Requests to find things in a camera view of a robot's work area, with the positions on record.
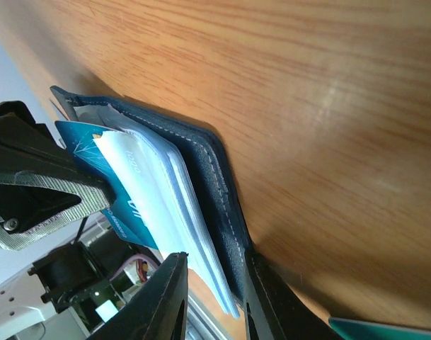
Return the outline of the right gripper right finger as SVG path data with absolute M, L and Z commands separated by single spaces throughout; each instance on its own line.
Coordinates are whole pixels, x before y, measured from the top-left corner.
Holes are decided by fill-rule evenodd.
M 244 255 L 244 312 L 248 339 L 340 339 L 269 266 L 248 249 Z

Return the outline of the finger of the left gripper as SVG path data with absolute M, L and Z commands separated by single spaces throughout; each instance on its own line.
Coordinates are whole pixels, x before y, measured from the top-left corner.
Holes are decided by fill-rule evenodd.
M 20 250 L 110 205 L 21 101 L 0 103 L 0 249 Z

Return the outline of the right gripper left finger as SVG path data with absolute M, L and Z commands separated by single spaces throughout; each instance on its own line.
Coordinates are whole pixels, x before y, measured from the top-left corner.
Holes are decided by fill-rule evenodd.
M 143 288 L 90 339 L 184 339 L 188 308 L 188 255 L 172 253 Z

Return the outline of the blue VIP card pile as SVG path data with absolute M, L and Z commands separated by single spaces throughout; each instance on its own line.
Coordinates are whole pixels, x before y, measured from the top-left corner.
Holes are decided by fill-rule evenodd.
M 137 207 L 94 142 L 109 128 L 70 120 L 58 120 L 54 124 L 76 165 L 108 187 L 110 205 L 103 214 L 117 236 L 129 243 L 158 249 Z

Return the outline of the dark blue card holder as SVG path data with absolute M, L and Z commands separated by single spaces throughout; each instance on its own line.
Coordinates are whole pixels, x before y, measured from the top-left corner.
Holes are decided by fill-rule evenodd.
M 162 254 L 185 252 L 222 310 L 239 317 L 251 238 L 221 140 L 118 98 L 51 92 L 69 117 L 56 122 L 67 151 L 115 193 L 104 215 L 118 237 Z

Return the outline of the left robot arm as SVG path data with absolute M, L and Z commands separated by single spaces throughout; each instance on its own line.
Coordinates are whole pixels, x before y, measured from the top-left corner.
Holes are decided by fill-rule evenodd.
M 0 103 L 0 249 L 18 251 L 68 224 L 85 223 L 114 200 L 108 182 L 59 147 L 24 103 Z M 158 265 L 148 248 L 113 232 L 93 245 L 76 237 L 0 287 L 0 339 L 87 301 L 129 266 L 145 282 Z

